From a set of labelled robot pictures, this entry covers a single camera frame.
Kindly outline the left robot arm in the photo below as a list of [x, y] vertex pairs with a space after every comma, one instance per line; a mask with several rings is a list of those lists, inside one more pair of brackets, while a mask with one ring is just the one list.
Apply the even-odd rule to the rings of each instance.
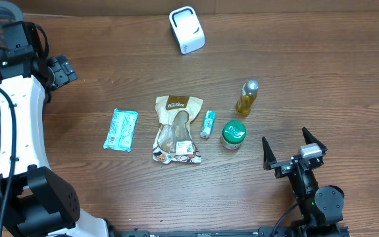
[[114, 236], [80, 207], [75, 189], [47, 160], [43, 109], [51, 93], [77, 79], [64, 55], [49, 56], [47, 36], [32, 22], [3, 27], [0, 60], [0, 231], [13, 236]]

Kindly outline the brown white snack pouch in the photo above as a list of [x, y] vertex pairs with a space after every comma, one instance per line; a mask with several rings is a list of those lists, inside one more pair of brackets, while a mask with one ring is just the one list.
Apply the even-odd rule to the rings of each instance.
[[197, 118], [203, 100], [192, 96], [160, 96], [156, 98], [155, 110], [159, 131], [153, 144], [153, 160], [200, 163], [201, 154], [191, 136], [191, 123]]

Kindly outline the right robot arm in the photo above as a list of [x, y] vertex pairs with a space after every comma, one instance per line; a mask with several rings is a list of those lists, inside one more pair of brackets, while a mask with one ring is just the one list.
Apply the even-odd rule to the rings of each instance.
[[305, 145], [287, 161], [278, 162], [265, 137], [262, 138], [264, 170], [273, 170], [276, 178], [287, 177], [295, 195], [295, 204], [276, 222], [269, 236], [345, 237], [350, 233], [343, 220], [344, 192], [333, 185], [318, 186], [313, 170], [324, 164], [328, 148], [307, 128], [302, 128]]

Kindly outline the small teal tissue pack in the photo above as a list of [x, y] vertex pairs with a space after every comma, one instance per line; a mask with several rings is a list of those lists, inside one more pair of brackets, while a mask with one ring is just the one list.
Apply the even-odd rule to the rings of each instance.
[[213, 131], [216, 113], [214, 111], [207, 111], [200, 131], [201, 138], [209, 138]]

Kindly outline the green lid jar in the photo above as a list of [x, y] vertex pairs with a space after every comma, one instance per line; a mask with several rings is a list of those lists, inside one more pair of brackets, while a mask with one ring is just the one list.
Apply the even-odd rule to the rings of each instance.
[[246, 137], [245, 125], [237, 120], [231, 120], [224, 125], [221, 143], [226, 149], [238, 149]]

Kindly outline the yellow liquid bottle grey cap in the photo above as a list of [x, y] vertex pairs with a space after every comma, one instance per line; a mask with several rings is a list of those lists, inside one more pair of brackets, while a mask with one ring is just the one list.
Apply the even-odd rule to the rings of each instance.
[[236, 102], [237, 114], [246, 117], [251, 112], [251, 106], [257, 98], [259, 83], [249, 80], [243, 85], [240, 98]]

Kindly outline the large teal wipes pack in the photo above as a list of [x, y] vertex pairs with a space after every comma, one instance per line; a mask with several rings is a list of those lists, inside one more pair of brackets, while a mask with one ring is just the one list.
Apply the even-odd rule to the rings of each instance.
[[137, 119], [136, 111], [115, 109], [103, 148], [131, 152]]

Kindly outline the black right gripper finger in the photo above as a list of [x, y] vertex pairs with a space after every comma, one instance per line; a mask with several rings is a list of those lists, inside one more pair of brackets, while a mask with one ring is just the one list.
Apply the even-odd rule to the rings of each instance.
[[302, 133], [303, 133], [303, 137], [304, 137], [304, 140], [305, 140], [305, 143], [307, 145], [309, 144], [317, 144], [319, 146], [319, 148], [321, 149], [321, 151], [323, 153], [326, 153], [328, 148], [322, 143], [320, 142], [318, 139], [316, 139], [309, 131], [306, 127], [303, 127], [302, 128]]
[[273, 169], [277, 161], [265, 137], [262, 137], [262, 145], [263, 145], [263, 168], [264, 170]]

